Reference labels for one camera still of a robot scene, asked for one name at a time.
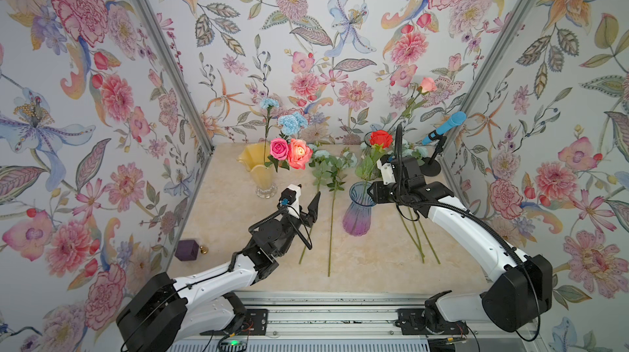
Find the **purple box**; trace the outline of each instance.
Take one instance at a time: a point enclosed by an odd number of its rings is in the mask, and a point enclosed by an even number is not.
[[[199,253],[199,245],[193,239],[180,240],[175,250],[175,258],[180,261],[194,261]]]

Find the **blue microphone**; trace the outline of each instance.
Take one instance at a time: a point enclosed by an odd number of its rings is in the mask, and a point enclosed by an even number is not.
[[[430,142],[437,140],[437,137],[436,137],[437,135],[443,135],[444,133],[448,132],[450,129],[460,126],[461,124],[463,124],[463,122],[466,119],[467,119],[467,115],[464,112],[454,113],[453,115],[450,116],[450,119],[448,119],[444,123],[444,125],[435,129],[433,132],[430,132],[429,135],[426,136],[424,140],[421,141],[421,143],[425,146],[429,144]]]

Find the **orange rose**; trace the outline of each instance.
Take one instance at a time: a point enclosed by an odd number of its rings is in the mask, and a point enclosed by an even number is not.
[[[290,151],[288,152],[288,165],[295,169],[306,169],[306,164],[310,161],[313,151],[301,139],[292,139],[290,143]]]

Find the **blue glass vase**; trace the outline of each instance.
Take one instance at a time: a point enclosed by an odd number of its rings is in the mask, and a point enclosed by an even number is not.
[[[371,226],[371,207],[375,202],[367,193],[370,186],[369,182],[358,182],[350,188],[352,203],[343,216],[343,229],[352,236],[364,235]]]

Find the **clear glass vase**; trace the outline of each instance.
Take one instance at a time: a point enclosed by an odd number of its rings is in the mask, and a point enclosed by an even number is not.
[[[277,193],[277,185],[274,182],[276,172],[273,166],[264,166],[264,162],[269,160],[267,157],[270,150],[268,143],[266,152],[264,147],[264,143],[249,144],[237,159],[245,165],[251,179],[256,183],[256,195],[269,199]]]
[[[343,216],[343,229],[352,236],[362,236],[371,227],[371,208],[375,202],[367,190],[369,182],[358,182],[350,188],[352,203]]]

